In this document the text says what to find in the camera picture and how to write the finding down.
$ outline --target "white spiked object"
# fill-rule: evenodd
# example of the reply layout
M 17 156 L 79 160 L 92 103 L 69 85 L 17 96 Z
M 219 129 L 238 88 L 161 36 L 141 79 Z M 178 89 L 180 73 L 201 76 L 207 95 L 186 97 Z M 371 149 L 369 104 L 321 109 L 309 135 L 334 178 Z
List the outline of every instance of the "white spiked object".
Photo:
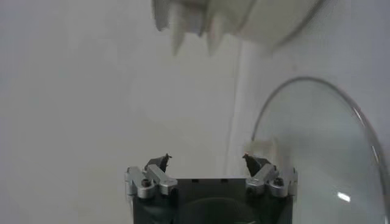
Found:
M 171 29 L 172 52 L 186 33 L 207 33 L 213 55 L 225 34 L 270 49 L 299 27 L 320 0 L 153 0 L 158 30 Z

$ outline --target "silver metal part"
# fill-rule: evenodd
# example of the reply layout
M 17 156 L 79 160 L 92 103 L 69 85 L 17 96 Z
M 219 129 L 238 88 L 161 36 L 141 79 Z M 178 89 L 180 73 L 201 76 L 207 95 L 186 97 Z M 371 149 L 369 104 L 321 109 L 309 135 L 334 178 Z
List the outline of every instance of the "silver metal part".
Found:
M 264 193 L 266 183 L 277 175 L 278 171 L 273 165 L 265 164 L 256 175 L 246 179 L 246 189 L 251 190 L 255 195 L 261 195 Z
M 274 197 L 284 198 L 297 194 L 298 173 L 294 168 L 281 172 L 279 177 L 269 182 L 269 189 Z
M 152 198 L 155 194 L 154 182 L 147 179 L 138 167 L 129 167 L 127 169 L 125 183 L 126 196 L 128 198 L 136 194 L 139 198 Z
M 153 179 L 156 184 L 160 185 L 160 192 L 163 195 L 169 195 L 172 189 L 177 186 L 177 180 L 167 176 L 155 164 L 151 164 L 146 167 L 146 175 Z

